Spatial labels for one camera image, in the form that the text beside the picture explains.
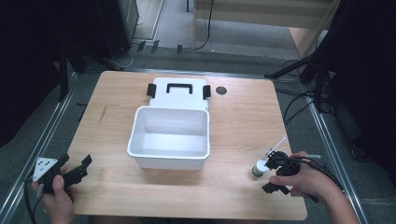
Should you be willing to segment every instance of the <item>white plastic bin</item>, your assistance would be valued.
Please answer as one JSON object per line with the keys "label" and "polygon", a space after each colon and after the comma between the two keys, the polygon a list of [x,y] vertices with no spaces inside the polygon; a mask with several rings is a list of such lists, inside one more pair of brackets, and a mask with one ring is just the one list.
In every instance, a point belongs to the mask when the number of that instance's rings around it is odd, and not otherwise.
{"label": "white plastic bin", "polygon": [[[171,81],[188,81],[185,79]],[[175,105],[141,106],[134,116],[127,151],[142,168],[201,170],[210,153],[209,113],[204,108]]]}

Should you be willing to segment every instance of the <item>aluminum rail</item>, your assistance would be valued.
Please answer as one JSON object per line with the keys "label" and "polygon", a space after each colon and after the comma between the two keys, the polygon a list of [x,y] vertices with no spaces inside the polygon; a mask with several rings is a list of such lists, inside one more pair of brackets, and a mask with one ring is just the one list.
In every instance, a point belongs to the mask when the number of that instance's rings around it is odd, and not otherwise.
{"label": "aluminum rail", "polygon": [[[304,86],[304,90],[310,91],[310,88]],[[307,97],[308,103],[311,103],[312,101],[313,100],[311,98]],[[323,140],[323,144],[326,147],[335,175],[343,185],[345,190],[345,195],[351,202],[353,210],[355,211],[355,214],[358,217],[359,223],[369,223],[361,206],[361,200],[359,199],[353,187],[352,181],[350,180],[349,175],[347,174],[344,164],[341,161],[341,158],[337,151],[337,147],[334,141],[332,140],[332,135],[330,134],[329,129],[327,128],[324,118],[322,117],[321,114],[319,114],[314,104],[310,104],[309,108],[311,110],[314,121],[317,124],[318,131]]]}
{"label": "aluminum rail", "polygon": [[73,96],[74,89],[76,83],[78,82],[78,75],[73,73],[69,80],[69,87],[70,91],[64,97],[64,100],[57,104],[55,107],[52,116],[47,123],[46,128],[44,129],[43,133],[41,134],[40,138],[38,139],[37,143],[35,144],[35,148],[33,149],[29,159],[25,163],[23,169],[21,170],[20,175],[18,176],[17,180],[15,181],[14,185],[11,187],[8,196],[0,210],[0,223],[7,224],[15,213],[15,210],[18,207],[18,204],[23,197],[23,180],[29,174],[31,170],[35,167],[35,161],[38,156],[42,156],[46,151],[50,140],[55,133],[58,124],[60,123],[62,117],[64,116],[64,112],[70,103],[70,99]]}

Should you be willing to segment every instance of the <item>black handle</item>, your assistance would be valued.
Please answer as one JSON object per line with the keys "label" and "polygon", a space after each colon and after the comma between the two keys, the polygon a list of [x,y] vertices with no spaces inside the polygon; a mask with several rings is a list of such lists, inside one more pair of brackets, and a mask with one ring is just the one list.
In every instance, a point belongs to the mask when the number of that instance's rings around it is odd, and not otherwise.
{"label": "black handle", "polygon": [[172,87],[189,88],[189,94],[192,94],[192,85],[191,84],[169,83],[166,86],[166,93],[169,93],[169,91]]}

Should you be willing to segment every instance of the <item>white triangle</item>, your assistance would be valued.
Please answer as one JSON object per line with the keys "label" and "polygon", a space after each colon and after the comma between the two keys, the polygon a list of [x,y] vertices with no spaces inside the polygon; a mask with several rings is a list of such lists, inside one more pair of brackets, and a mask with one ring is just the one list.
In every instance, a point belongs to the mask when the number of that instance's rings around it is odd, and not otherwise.
{"label": "white triangle", "polygon": [[35,173],[33,174],[33,181],[37,181],[43,176],[58,160],[38,157],[35,163]]}

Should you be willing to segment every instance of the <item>human hand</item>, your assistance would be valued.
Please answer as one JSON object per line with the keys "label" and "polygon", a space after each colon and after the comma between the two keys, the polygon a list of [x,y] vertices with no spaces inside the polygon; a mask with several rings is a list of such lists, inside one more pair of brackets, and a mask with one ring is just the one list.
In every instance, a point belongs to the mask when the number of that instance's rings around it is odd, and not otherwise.
{"label": "human hand", "polygon": [[[290,158],[300,158],[306,154],[305,151],[301,151],[290,155]],[[291,196],[300,195],[308,197],[308,195],[311,195],[318,197],[321,201],[329,192],[341,192],[329,177],[302,163],[300,164],[300,171],[297,175],[271,176],[270,182],[280,186],[293,186],[290,190]]]}
{"label": "human hand", "polygon": [[[65,173],[66,169],[61,168],[61,172]],[[64,191],[64,179],[61,175],[56,175],[52,182],[53,194],[44,194],[41,202],[45,210],[49,214],[52,224],[73,223],[74,221],[74,206],[72,199],[76,196],[77,189],[69,188],[70,196]],[[32,182],[32,189],[34,192],[38,190],[38,183]]]}

